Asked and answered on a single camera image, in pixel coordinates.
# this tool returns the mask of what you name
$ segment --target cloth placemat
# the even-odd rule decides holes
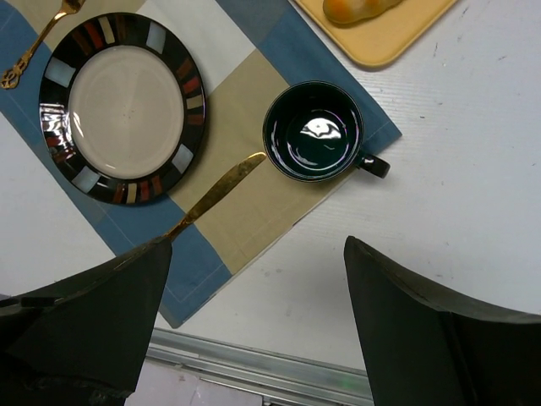
[[[0,0],[0,70],[24,53],[59,5]],[[194,164],[168,196],[147,206],[108,205],[78,191],[52,163],[40,130],[38,92],[51,50],[79,23],[112,11],[146,15],[177,35],[199,65],[209,95],[208,134]],[[50,33],[19,87],[0,91],[0,109],[120,255],[167,231],[227,169],[262,151],[266,110],[289,85],[305,80],[329,81],[352,95],[365,119],[366,151],[378,153],[400,136],[287,0],[87,0]],[[264,162],[175,242],[160,309],[167,322],[180,326],[343,179],[303,184]]]

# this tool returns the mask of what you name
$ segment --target fork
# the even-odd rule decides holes
[[[34,56],[37,47],[43,42],[47,34],[52,30],[52,27],[66,15],[76,14],[85,4],[85,0],[62,0],[62,6],[58,12],[52,17],[51,21],[47,23],[43,31],[39,34],[36,41],[32,44],[30,49],[17,61],[17,63],[11,68],[6,70],[2,79],[0,80],[0,87],[3,89],[14,89],[19,84],[20,76],[25,72],[28,67],[28,63]]]

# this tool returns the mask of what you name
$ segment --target white table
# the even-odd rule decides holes
[[[180,331],[363,368],[342,259],[350,234],[450,288],[541,312],[539,49],[537,0],[463,0],[388,69],[364,72],[336,52],[404,134],[382,154],[390,176],[356,173]],[[111,258],[0,126],[0,292]]]

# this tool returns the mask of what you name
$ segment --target black mug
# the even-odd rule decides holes
[[[391,166],[362,151],[363,116],[357,104],[331,83],[292,86],[270,106],[263,124],[267,156],[288,177],[319,182],[352,165],[384,178]]]

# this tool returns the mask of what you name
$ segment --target cream plate center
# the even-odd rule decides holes
[[[75,144],[100,172],[141,178],[172,156],[183,128],[183,98],[167,66],[138,47],[97,53],[69,95]]]

